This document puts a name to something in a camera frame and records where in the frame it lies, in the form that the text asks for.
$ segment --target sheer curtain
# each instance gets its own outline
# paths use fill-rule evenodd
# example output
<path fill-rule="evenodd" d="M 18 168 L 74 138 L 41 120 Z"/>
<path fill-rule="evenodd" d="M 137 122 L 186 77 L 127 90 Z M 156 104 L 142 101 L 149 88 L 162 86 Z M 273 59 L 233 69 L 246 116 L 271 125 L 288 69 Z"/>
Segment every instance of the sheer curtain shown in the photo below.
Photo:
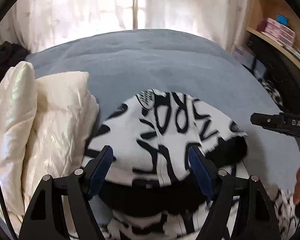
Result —
<path fill-rule="evenodd" d="M 243 43 L 249 2 L 18 0 L 0 23 L 0 43 L 19 43 L 38 52 L 78 38 L 138 26 L 192 33 L 230 51 L 233 44 Z"/>
<path fill-rule="evenodd" d="M 230 51 L 243 43 L 250 0 L 138 0 L 138 28 L 192 33 Z"/>

